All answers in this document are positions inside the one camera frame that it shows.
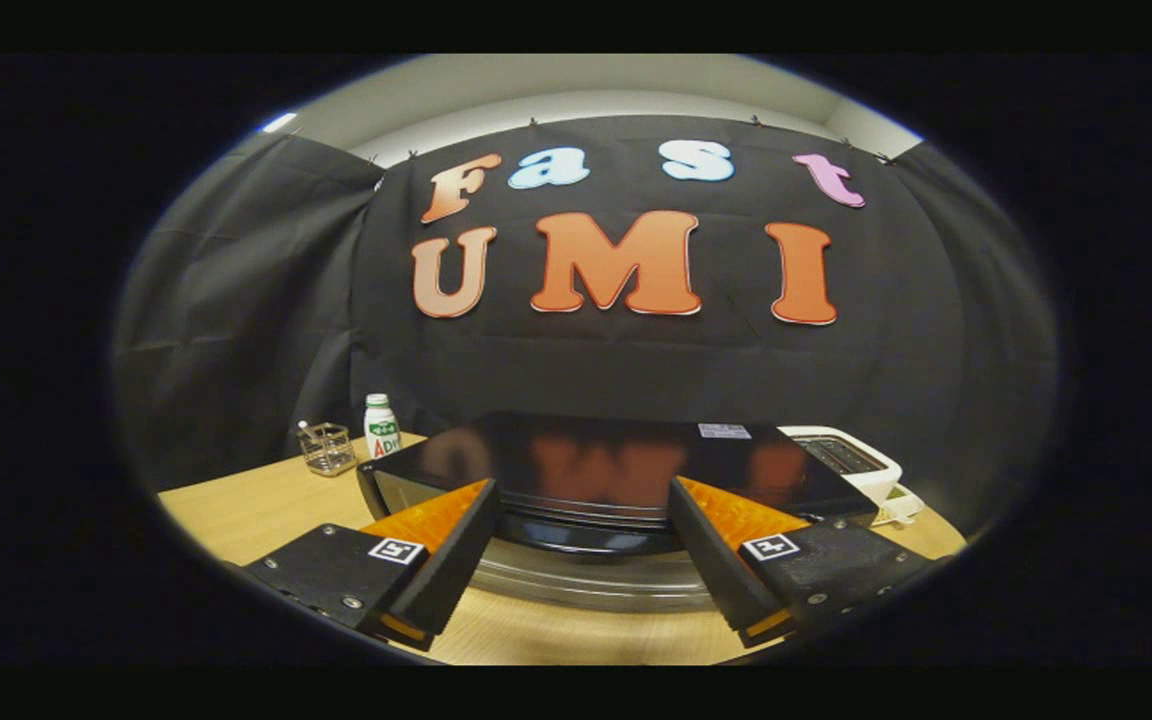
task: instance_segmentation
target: orange letter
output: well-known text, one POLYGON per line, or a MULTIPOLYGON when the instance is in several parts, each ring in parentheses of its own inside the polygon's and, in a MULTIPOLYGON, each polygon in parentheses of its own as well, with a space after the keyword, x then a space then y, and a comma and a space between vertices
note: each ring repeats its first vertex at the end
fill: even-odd
POLYGON ((467 209, 470 200, 461 197, 461 191, 477 192, 486 177, 483 169, 492 169, 500 164, 500 156, 482 156, 457 167, 435 174, 430 182, 434 183, 434 202, 429 206, 420 222, 429 225, 434 220, 460 213, 467 209))
POLYGON ((768 223, 767 234, 781 247, 781 300, 772 314, 786 323, 828 325, 838 318, 824 288, 824 249, 829 236, 808 225, 768 223))
POLYGON ((412 258, 416 259, 412 296, 422 313, 430 318, 456 318, 479 304, 479 297, 483 297, 483 275, 486 274, 488 264, 488 242, 493 237, 495 228, 473 228, 461 233, 456 242, 465 250, 465 263, 461 272, 461 290, 456 295, 444 295, 438 287, 444 250, 449 245, 447 238, 435 237, 412 247, 412 258))
POLYGON ((639 287, 626 297, 635 313, 691 314, 700 310, 700 297, 691 291, 687 272, 687 236, 696 218, 673 210, 655 210, 635 220, 620 245, 602 234, 585 213, 562 213, 541 218, 536 229, 550 238, 545 258, 545 286, 531 297, 541 313, 570 313, 584 304, 573 289, 579 273, 585 290, 600 310, 607 310, 634 271, 639 287))

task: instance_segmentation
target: pen holder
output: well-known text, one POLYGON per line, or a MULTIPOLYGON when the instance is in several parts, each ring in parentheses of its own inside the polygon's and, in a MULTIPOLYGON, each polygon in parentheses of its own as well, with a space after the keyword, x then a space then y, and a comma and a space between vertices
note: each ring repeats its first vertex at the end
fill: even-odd
POLYGON ((324 477, 335 477, 357 465, 349 444, 349 429, 334 423, 323 423, 302 429, 298 433, 301 452, 305 455, 305 464, 314 473, 324 477))

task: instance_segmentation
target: letter m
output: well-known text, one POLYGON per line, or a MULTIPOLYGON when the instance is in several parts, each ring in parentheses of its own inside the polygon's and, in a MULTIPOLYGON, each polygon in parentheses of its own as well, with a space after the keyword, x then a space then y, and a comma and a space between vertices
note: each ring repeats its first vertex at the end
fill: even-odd
POLYGON ((635 220, 617 245, 585 213, 541 218, 536 229, 550 242, 545 256, 545 285, 531 297, 541 313, 570 313, 585 300, 575 290, 576 274, 600 310, 616 298, 637 272, 637 288, 626 297, 635 313, 691 314, 700 297, 691 291, 687 237, 698 220, 688 213, 654 210, 635 220))

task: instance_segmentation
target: black cloth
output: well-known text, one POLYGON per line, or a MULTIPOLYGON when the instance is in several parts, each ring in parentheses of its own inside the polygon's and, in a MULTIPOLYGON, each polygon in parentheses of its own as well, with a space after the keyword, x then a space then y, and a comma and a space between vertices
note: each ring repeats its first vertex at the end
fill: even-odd
POLYGON ((433 434, 492 411, 843 429, 901 462, 905 483, 973 535, 1025 487, 1051 425, 1058 333, 1026 238, 929 146, 895 164, 826 138, 706 118, 591 118, 414 156, 387 170, 262 136, 166 214, 129 274, 115 348, 138 468, 179 487, 296 454, 297 419, 361 432, 388 393, 402 429, 433 434), (666 141, 712 141, 719 182, 662 170, 666 141), (536 151, 577 147, 589 176, 510 187, 536 151), (439 172, 502 157, 467 209, 423 223, 439 172), (847 169, 864 209, 832 200, 795 156, 847 169), (379 190, 372 190, 381 174, 379 190), (612 242, 653 210, 684 211, 699 313, 540 313, 540 218, 589 213, 612 242), (767 223, 827 233, 833 324, 782 323, 767 223), (457 318, 412 297, 412 247, 493 227, 483 295, 457 318))

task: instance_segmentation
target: blue letter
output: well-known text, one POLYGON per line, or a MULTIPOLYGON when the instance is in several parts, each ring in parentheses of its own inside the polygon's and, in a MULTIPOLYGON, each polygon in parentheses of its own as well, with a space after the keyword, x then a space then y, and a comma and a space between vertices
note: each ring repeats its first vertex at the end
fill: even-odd
POLYGON ((660 156, 670 160, 660 165, 660 169, 673 179, 703 179, 713 182, 729 179, 736 172, 723 159, 732 158, 732 151, 717 142, 669 141, 660 145, 660 156))
POLYGON ((521 170, 509 176, 509 187, 526 190, 543 184, 571 184, 589 176, 585 151, 576 147, 553 147, 532 152, 518 161, 521 170))

